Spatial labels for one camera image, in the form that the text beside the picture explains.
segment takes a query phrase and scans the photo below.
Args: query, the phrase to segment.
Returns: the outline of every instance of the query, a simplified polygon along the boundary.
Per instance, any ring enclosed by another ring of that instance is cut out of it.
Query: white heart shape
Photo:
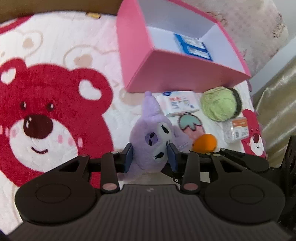
[[[4,71],[1,74],[1,82],[3,84],[9,85],[15,79],[16,73],[17,73],[16,68],[10,68],[9,70]]]
[[[99,100],[102,96],[102,92],[99,89],[94,88],[89,80],[80,81],[79,93],[87,100]]]

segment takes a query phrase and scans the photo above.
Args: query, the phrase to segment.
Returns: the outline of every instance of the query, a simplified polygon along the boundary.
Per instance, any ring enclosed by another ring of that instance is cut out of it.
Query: orange ball
[[[216,137],[212,134],[203,134],[194,141],[192,150],[198,153],[206,154],[207,152],[213,152],[216,147]]]

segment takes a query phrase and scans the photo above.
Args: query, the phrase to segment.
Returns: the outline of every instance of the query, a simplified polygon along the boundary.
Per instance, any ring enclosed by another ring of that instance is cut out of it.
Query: brown headboard
[[[122,0],[0,0],[0,23],[40,12],[75,10],[116,15]]]

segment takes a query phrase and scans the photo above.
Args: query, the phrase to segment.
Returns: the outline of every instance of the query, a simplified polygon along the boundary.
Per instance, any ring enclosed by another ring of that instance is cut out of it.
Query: purple plush toy
[[[178,127],[172,126],[151,92],[146,91],[142,103],[142,116],[130,135],[133,161],[128,173],[119,180],[133,181],[143,173],[160,172],[168,161],[167,144],[174,143],[179,151],[189,152],[192,141]]]

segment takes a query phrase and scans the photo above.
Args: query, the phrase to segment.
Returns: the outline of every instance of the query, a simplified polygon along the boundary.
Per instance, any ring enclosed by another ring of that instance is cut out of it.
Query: pink box
[[[202,93],[250,78],[223,26],[180,0],[123,0],[116,24],[123,82],[129,92]],[[200,38],[213,62],[183,53],[174,33]]]

